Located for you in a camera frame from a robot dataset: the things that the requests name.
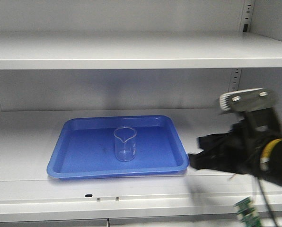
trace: blue plastic tray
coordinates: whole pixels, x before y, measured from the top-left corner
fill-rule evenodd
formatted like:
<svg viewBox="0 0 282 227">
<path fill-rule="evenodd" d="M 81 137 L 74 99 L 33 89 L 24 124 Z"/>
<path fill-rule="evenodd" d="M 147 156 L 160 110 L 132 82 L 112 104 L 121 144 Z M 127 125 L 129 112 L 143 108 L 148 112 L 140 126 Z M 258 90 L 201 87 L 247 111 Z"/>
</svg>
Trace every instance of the blue plastic tray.
<svg viewBox="0 0 282 227">
<path fill-rule="evenodd" d="M 137 130 L 136 157 L 115 157 L 113 132 L 120 126 Z M 170 174 L 185 170 L 187 154 L 170 118 L 130 116 L 77 118 L 67 121 L 47 166 L 60 179 Z"/>
</svg>

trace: green circuit board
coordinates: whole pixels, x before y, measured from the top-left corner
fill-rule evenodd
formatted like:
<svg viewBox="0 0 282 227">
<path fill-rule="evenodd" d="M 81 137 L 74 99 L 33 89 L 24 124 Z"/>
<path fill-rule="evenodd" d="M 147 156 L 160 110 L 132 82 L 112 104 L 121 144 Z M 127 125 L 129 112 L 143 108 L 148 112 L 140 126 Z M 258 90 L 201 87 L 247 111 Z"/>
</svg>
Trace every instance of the green circuit board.
<svg viewBox="0 0 282 227">
<path fill-rule="evenodd" d="M 234 207 L 237 209 L 238 219 L 245 223 L 245 227 L 262 227 L 261 219 L 249 197 L 237 202 Z"/>
</svg>

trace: beaker rim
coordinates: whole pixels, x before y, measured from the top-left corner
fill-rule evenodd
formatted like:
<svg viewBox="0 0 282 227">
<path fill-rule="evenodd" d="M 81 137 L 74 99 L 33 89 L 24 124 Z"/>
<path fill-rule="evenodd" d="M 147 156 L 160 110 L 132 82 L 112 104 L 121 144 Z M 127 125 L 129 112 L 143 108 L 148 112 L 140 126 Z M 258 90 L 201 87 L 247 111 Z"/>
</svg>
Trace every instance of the beaker rim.
<svg viewBox="0 0 282 227">
<path fill-rule="evenodd" d="M 119 136 L 116 135 L 117 131 L 119 131 L 120 129 L 130 129 L 133 131 L 133 135 L 129 138 L 127 138 L 125 141 L 123 141 L 122 138 L 120 138 Z M 122 141 L 122 143 L 126 143 L 127 141 L 131 140 L 132 138 L 136 137 L 137 135 L 137 131 L 133 128 L 133 127 L 130 127 L 130 126 L 121 126 L 121 127 L 118 127 L 114 130 L 114 136 L 118 139 L 120 139 Z"/>
</svg>

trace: white shelf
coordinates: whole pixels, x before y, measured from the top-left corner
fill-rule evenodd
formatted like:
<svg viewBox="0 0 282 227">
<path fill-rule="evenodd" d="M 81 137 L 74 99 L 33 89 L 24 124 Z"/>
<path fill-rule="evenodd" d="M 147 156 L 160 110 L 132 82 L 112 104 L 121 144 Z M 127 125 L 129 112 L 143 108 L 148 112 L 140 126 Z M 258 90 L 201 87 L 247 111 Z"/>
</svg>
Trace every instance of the white shelf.
<svg viewBox="0 0 282 227">
<path fill-rule="evenodd" d="M 282 42 L 238 32 L 0 32 L 0 70 L 282 67 Z"/>
<path fill-rule="evenodd" d="M 67 120 L 150 114 L 171 117 L 187 153 L 199 151 L 196 137 L 227 132 L 236 120 L 212 109 L 0 112 L 0 222 L 233 213 L 234 203 L 253 194 L 251 176 L 229 180 L 228 173 L 192 168 L 180 175 L 69 181 L 47 175 Z M 274 210 L 282 210 L 282 188 L 265 187 Z M 256 203 L 265 211 L 261 197 Z"/>
</svg>

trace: black cable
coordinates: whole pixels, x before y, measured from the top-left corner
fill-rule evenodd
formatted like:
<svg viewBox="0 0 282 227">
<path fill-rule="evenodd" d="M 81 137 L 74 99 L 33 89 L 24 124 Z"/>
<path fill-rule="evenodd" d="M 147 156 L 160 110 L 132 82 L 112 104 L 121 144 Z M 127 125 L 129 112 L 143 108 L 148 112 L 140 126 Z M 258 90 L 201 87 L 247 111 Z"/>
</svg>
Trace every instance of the black cable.
<svg viewBox="0 0 282 227">
<path fill-rule="evenodd" d="M 263 195 L 263 198 L 264 198 L 264 201 L 265 201 L 265 205 L 266 205 L 266 207 L 267 207 L 267 209 L 268 209 L 269 215 L 270 215 L 270 217 L 272 218 L 272 220 L 273 220 L 273 222 L 274 222 L 274 226 L 275 226 L 275 227 L 279 227 L 278 224 L 277 224 L 277 222 L 276 222 L 276 220 L 275 220 L 275 216 L 274 216 L 274 214 L 273 214 L 273 210 L 272 210 L 272 208 L 270 207 L 270 205 L 269 205 L 269 203 L 268 203 L 268 201 L 267 201 L 267 197 L 266 197 L 265 192 L 264 192 L 264 190 L 263 190 L 263 187 L 262 187 L 262 184 L 261 184 L 261 182 L 260 182 L 260 179 L 257 179 L 257 181 L 258 181 L 258 184 L 259 184 L 261 193 L 262 193 L 262 195 Z"/>
</svg>

